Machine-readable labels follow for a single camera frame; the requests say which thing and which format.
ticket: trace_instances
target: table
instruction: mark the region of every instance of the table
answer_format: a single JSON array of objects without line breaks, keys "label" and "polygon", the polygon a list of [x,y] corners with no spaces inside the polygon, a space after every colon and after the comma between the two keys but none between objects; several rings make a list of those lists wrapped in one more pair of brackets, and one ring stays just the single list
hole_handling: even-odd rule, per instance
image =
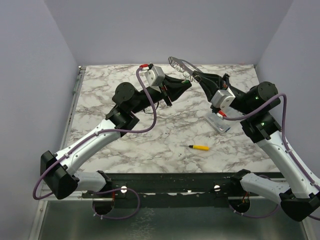
[{"label": "table", "polygon": [[[183,79],[170,65],[161,66],[165,74]],[[112,97],[122,82],[142,88],[136,78],[138,65],[99,65],[86,68],[68,143],[92,130],[115,105]],[[257,85],[253,65],[199,65],[205,73],[230,75],[230,83],[242,91]],[[211,111],[210,103],[199,84],[193,82],[172,107],[161,101],[157,124],[142,134],[128,133],[112,142],[82,165],[80,171],[109,173],[201,173],[278,172],[269,157],[245,136],[240,123],[225,135],[217,133],[203,118]],[[152,114],[139,112],[135,130],[149,127]],[[209,146],[209,151],[188,145]]]}]

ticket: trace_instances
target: metal frame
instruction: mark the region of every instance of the metal frame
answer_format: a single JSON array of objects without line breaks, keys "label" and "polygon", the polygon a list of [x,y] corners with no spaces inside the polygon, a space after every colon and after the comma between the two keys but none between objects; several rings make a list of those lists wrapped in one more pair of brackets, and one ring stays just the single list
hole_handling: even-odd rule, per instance
[{"label": "metal frame", "polygon": [[[85,75],[85,71],[86,71],[86,67],[85,66],[79,66],[79,74],[77,76],[77,80],[76,80],[76,83],[75,83],[75,87],[74,87],[74,96],[73,96],[73,99],[72,99],[72,104],[71,104],[71,108],[70,108],[70,111],[69,111],[69,115],[68,115],[68,121],[67,121],[67,124],[65,126],[65,130],[64,130],[64,134],[63,134],[63,138],[62,138],[62,141],[61,141],[61,145],[60,145],[60,149],[63,149],[66,147],[66,144],[67,144],[67,140],[68,140],[68,137],[69,137],[69,134],[70,134],[70,131],[71,131],[71,124],[73,122],[73,119],[74,119],[74,115],[75,115],[75,110],[76,110],[76,106],[77,106],[77,103],[78,103],[78,99],[79,99],[79,96],[80,96],[80,90],[81,90],[81,87],[82,87],[82,83],[83,83],[83,79],[84,79],[84,75]],[[192,176],[193,173],[185,173],[189,176]],[[228,177],[227,175],[230,175],[231,173],[211,173],[213,175],[216,175],[216,176],[222,176],[222,175],[226,175],[226,177]],[[279,175],[280,173],[267,173],[267,174],[275,174],[273,175],[272,177],[275,177],[277,174]],[[131,176],[133,178],[134,175],[137,176],[137,174],[135,173],[120,173],[120,174],[117,174],[117,173],[113,173],[113,174],[110,174],[110,175],[113,175],[113,177],[117,178],[117,176],[123,176],[123,175],[126,175],[127,177],[128,176]],[[274,180],[277,180],[277,181],[280,181],[280,182],[283,182],[284,179],[283,178],[279,178],[279,176],[276,176],[276,178],[274,178]],[[48,187],[45,185],[42,189],[41,189],[41,195],[44,195],[46,193],[48,193],[50,190],[48,189]],[[112,198],[109,198],[109,197],[99,197],[97,198],[97,196],[93,196],[93,195],[90,195],[88,196],[88,194],[86,194],[85,192],[74,192],[73,194],[71,194],[69,197],[63,199],[63,201],[103,201],[103,202],[111,202],[112,201]],[[47,204],[48,204],[48,201],[58,201],[56,199],[55,196],[49,196],[46,198],[46,200],[41,200],[39,201],[38,203],[38,207],[37,207],[37,210],[36,210],[36,214],[35,214],[35,218],[33,220],[33,224],[32,224],[32,228],[31,228],[31,231],[30,231],[30,235],[29,235],[29,240],[37,240],[39,239],[39,236],[40,236],[40,232],[41,232],[41,228],[42,228],[42,223],[44,221],[44,217],[45,217],[45,213],[46,213],[46,208],[47,208]],[[309,218],[306,218],[302,221],[302,227],[304,229],[304,232],[305,232],[305,236],[308,240],[316,240],[316,235],[315,235],[315,232],[314,232],[314,229],[312,227],[312,223],[311,223],[311,220]]]}]

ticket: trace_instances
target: gray floor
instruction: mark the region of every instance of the gray floor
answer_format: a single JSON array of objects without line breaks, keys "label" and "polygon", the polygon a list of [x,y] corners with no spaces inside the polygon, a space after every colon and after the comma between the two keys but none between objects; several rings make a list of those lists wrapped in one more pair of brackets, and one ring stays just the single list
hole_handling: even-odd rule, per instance
[{"label": "gray floor", "polygon": [[[249,212],[261,215],[274,203],[252,200]],[[229,208],[142,208],[127,220],[93,217],[91,201],[52,201],[44,217],[41,240],[303,240],[301,223],[282,211],[248,219]],[[123,216],[132,209],[116,209]]]}]

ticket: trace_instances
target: clear plastic box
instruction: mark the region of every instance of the clear plastic box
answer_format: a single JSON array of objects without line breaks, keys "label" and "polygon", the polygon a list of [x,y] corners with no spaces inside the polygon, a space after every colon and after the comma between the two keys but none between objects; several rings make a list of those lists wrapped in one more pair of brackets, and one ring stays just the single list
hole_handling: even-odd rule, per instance
[{"label": "clear plastic box", "polygon": [[[228,118],[236,118],[242,116],[240,112],[237,110],[234,110],[231,107],[227,107],[226,110],[223,111],[224,114]],[[228,120],[223,120],[219,116],[217,116],[216,113],[209,112],[204,116],[204,119],[220,134],[226,133],[229,131],[229,129],[235,125],[236,123],[240,122],[238,121],[228,121]]]}]

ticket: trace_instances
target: yellow handle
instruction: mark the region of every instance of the yellow handle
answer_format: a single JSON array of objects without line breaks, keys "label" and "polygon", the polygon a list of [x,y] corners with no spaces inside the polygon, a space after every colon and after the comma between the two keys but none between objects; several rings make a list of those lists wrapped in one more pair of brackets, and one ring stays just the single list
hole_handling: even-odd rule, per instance
[{"label": "yellow handle", "polygon": [[203,150],[203,151],[209,151],[208,146],[199,146],[199,145],[193,145],[193,149]]}]

